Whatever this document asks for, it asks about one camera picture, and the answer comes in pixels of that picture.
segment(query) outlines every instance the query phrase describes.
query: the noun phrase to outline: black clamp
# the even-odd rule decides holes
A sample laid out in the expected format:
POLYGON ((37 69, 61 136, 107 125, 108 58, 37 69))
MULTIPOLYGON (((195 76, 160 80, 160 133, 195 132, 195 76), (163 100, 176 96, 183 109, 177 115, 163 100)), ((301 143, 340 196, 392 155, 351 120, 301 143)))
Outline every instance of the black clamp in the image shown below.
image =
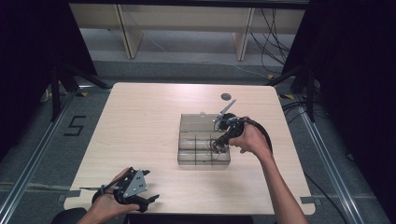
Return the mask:
POLYGON ((140 206, 140 209, 137 211, 141 213, 146 212, 149 208, 149 204, 154 203, 155 200, 160 197, 159 194, 148 199, 137 196, 138 193, 148 189, 144 177, 147 174, 149 174, 148 170, 134 170, 134 168, 131 167, 128 172, 119 179, 113 181, 107 186, 102 185, 102 187, 93 195, 92 203, 94 203, 100 195, 107 193, 107 190, 112 188, 112 194, 118 203, 135 203, 140 206))
POLYGON ((273 152, 272 143, 268 132, 260 125, 260 123, 248 118, 238 118, 235 114, 227 113, 219 120, 219 129, 226 131, 218 139, 211 142, 211 149, 216 153, 224 153, 229 145, 231 138, 239 137, 245 130, 245 123, 250 123, 262 132, 268 147, 273 152))

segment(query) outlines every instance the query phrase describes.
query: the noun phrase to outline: human hand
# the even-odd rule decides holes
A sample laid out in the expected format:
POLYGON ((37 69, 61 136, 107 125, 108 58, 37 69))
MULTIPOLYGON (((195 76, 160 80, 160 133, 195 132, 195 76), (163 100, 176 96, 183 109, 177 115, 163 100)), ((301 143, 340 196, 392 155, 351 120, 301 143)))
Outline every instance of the human hand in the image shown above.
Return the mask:
POLYGON ((230 146, 241 147, 241 153, 248 151, 256 156, 263 152, 271 152, 262 132, 247 122, 244 126, 244 132, 239 137, 231 138, 229 144, 230 146))
MULTIPOLYGON (((121 173, 114 177, 114 180, 122 177, 129 168, 125 168, 121 173)), ((87 214, 82 218, 78 224, 91 223, 99 224, 109 221, 111 218, 118 217, 121 214, 126 214, 131 211, 139 210, 138 204, 120 204, 118 203, 111 192, 100 195, 93 203, 87 214)))

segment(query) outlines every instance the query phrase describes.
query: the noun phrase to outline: table surface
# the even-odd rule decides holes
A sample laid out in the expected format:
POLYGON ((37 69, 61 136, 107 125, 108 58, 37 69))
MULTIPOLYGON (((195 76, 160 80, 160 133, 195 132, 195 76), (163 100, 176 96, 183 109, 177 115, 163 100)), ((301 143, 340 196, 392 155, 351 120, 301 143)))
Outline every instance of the table surface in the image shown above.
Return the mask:
MULTIPOLYGON (((71 190, 108 184, 122 169, 150 170, 149 197, 160 194, 147 213, 273 214, 268 188, 257 158, 231 147, 227 167, 179 166, 178 135, 181 114, 217 114, 230 101, 228 112, 248 115, 271 136, 280 173, 307 215, 315 212, 291 139, 288 124, 273 87, 201 84, 117 83, 111 91, 71 190)), ((91 206, 94 191, 67 198, 64 208, 91 206)))

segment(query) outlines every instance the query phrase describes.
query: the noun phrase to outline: metal rail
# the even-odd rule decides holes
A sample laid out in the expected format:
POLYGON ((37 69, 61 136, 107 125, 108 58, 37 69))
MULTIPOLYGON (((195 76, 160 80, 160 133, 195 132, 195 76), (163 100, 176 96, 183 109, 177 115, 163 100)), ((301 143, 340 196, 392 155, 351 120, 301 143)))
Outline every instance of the metal rail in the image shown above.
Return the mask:
POLYGON ((64 112, 69 107, 70 103, 73 101, 75 94, 73 92, 66 95, 64 99, 61 113, 58 117, 49 124, 44 136, 41 138, 38 146, 35 148, 35 152, 33 153, 30 160, 27 162, 24 167, 20 177, 14 184, 10 193, 4 200, 4 202, 0 206, 0 223, 7 224, 12 214, 14 213, 18 203, 21 200, 23 193, 25 192, 30 180, 32 179, 35 171, 37 170, 38 165, 42 161, 45 152, 47 151, 52 138, 54 137, 56 130, 59 127, 59 124, 62 122, 64 118, 64 112))
MULTIPOLYGON (((300 95, 296 95, 296 99, 298 101, 302 101, 302 97, 300 95)), ((361 213, 359 212, 358 206, 355 203, 349 189, 347 188, 347 184, 345 183, 343 177, 338 172, 337 167, 335 166, 334 161, 332 160, 332 156, 329 153, 329 150, 326 148, 326 145, 323 142, 323 139, 320 136, 320 133, 317 129, 315 122, 311 122, 310 118, 305 114, 305 111, 299 107, 300 112, 303 114, 303 120, 305 126, 314 141, 315 147, 318 151, 318 154, 324 164, 324 167, 329 175, 330 180, 332 181, 332 185, 343 205, 346 215, 349 221, 353 224, 362 224, 364 223, 361 213)))

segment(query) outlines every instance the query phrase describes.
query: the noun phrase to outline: person's left hand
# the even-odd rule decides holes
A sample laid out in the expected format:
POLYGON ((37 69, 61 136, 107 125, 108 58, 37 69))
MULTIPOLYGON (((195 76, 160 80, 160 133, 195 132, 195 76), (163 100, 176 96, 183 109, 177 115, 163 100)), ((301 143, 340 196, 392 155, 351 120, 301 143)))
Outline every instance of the person's left hand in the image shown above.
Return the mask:
MULTIPOLYGON (((123 176, 129 168, 125 168, 121 173, 114 177, 113 181, 123 176)), ((109 221, 111 218, 118 217, 131 211, 139 210, 138 204, 120 204, 113 194, 100 195, 88 210, 87 214, 78 224, 91 223, 99 224, 109 221)))

